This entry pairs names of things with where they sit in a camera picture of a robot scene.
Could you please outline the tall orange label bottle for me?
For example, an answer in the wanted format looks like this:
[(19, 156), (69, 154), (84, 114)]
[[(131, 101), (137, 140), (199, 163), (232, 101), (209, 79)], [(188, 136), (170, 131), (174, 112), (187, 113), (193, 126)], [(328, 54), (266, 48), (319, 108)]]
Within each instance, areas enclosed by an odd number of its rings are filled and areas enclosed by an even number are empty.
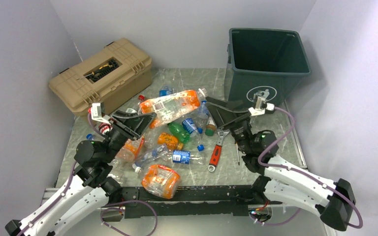
[(149, 125), (154, 129), (173, 122), (183, 115), (198, 109), (208, 92), (205, 88), (185, 90), (166, 96), (148, 99), (139, 104), (143, 114), (156, 113), (154, 121)]

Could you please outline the crushed clear blue label bottle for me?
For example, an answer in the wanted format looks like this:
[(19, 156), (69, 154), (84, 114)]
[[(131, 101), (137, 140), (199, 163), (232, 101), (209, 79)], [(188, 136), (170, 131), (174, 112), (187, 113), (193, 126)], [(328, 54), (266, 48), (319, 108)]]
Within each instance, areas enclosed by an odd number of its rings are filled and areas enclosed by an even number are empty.
[(159, 163), (203, 165), (206, 163), (204, 151), (171, 150), (166, 145), (157, 146), (140, 155), (132, 164), (137, 173), (150, 165)]

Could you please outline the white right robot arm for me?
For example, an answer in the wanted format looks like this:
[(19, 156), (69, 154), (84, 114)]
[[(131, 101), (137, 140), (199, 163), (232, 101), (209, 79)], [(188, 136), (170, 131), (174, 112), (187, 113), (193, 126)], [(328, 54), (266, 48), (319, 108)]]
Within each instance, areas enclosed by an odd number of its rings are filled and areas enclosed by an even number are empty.
[[(248, 109), (238, 110), (232, 102), (208, 96), (206, 107), (218, 128), (229, 131), (234, 138), (238, 151), (243, 154), (246, 168), (259, 175), (251, 187), (254, 202), (286, 203), (313, 213), (326, 226), (337, 231), (363, 227), (362, 215), (347, 180), (341, 178), (334, 181), (320, 177), (277, 154), (278, 143), (294, 129), (292, 114), (262, 97)], [(289, 129), (279, 138), (271, 130), (252, 133), (251, 118), (273, 111), (283, 112), (289, 117)]]

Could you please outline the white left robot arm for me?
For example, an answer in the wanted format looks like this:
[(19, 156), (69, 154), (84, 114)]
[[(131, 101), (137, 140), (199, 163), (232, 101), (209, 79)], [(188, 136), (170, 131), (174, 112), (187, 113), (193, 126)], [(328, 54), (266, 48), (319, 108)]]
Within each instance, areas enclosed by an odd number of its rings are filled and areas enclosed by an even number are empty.
[(11, 220), (5, 230), (10, 236), (61, 236), (94, 210), (114, 207), (124, 199), (121, 185), (109, 177), (110, 163), (128, 140), (138, 140), (156, 113), (117, 111), (111, 117), (101, 108), (91, 108), (88, 119), (110, 126), (104, 140), (81, 141), (76, 147), (70, 176), (49, 200), (22, 220)]

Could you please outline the blue label pepsi bottle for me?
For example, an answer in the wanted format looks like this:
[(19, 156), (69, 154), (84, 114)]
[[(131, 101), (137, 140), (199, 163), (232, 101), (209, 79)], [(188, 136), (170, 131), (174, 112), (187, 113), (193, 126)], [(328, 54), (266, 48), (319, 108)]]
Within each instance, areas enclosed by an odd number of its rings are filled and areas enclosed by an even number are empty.
[(203, 129), (200, 128), (192, 118), (186, 118), (182, 121), (181, 125), (190, 134), (191, 137), (200, 135), (203, 133)]

